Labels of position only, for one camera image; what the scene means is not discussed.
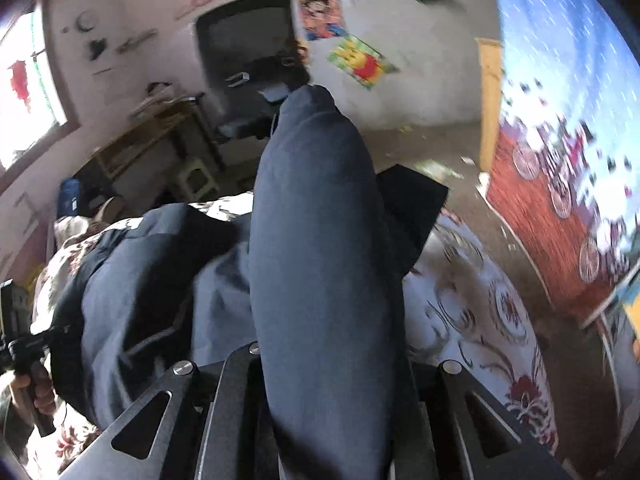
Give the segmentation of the person's left hand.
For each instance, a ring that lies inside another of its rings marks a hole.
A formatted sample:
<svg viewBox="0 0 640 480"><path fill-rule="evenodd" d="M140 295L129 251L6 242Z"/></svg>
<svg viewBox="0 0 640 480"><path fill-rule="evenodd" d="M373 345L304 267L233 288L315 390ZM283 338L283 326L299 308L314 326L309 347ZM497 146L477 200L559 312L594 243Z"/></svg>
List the person's left hand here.
<svg viewBox="0 0 640 480"><path fill-rule="evenodd" d="M32 421L32 408L46 416L56 411L51 378L41 362L32 364L28 374L13 372L10 390L15 411L24 422Z"/></svg>

